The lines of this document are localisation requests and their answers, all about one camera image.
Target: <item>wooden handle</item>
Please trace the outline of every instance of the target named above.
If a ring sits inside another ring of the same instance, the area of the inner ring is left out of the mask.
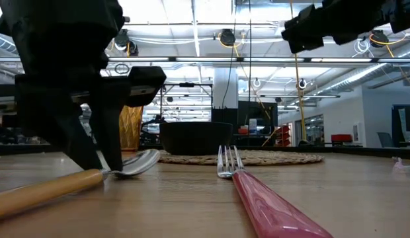
[[[259,238],[333,238],[250,173],[236,171],[233,182]]]
[[[91,169],[48,182],[0,192],[0,217],[25,210],[52,198],[92,187],[102,180],[102,172],[98,169]]]

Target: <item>white column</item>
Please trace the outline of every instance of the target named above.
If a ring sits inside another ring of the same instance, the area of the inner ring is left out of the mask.
[[[238,84],[239,77],[236,68],[215,68],[214,70],[214,88],[213,88],[213,104],[215,109],[237,108],[238,106]]]

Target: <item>chair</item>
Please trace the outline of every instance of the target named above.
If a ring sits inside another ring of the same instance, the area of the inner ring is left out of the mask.
[[[385,147],[395,147],[395,144],[393,143],[393,139],[391,138],[389,133],[386,132],[377,132],[378,134],[378,139],[380,139],[380,143],[383,148]]]

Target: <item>orange vase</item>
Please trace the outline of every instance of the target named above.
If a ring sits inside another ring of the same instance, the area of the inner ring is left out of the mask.
[[[121,150],[137,151],[139,148],[140,130],[142,126],[142,106],[131,108],[124,106],[120,113]]]

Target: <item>yellow cylinder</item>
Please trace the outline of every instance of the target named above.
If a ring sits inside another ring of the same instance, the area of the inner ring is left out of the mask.
[[[0,217],[15,214],[59,196],[90,188],[102,180],[102,172],[98,169],[91,169],[48,182],[0,192]]]
[[[120,143],[122,150],[138,150],[143,111],[142,106],[135,108],[124,106],[121,111]]]

